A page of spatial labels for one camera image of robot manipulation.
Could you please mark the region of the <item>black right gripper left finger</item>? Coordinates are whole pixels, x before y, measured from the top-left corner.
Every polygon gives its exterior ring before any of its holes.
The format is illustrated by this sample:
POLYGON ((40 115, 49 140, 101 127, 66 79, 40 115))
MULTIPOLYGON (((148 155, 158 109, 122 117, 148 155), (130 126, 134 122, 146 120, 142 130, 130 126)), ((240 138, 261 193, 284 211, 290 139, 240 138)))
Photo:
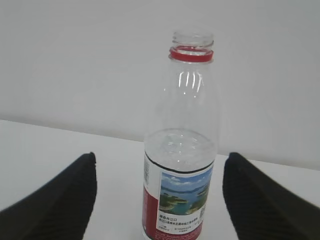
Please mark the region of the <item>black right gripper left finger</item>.
POLYGON ((96 156, 85 153, 0 212, 2 240, 81 240, 97 196, 96 156))

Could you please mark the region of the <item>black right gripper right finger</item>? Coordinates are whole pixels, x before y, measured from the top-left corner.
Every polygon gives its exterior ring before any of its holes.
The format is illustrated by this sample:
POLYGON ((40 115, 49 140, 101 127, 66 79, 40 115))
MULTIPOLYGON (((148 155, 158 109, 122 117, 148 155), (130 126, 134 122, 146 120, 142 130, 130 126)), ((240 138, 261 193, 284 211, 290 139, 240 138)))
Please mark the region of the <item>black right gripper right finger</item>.
POLYGON ((320 209, 278 184, 237 152, 223 170, 222 193, 240 240, 318 240, 320 209))

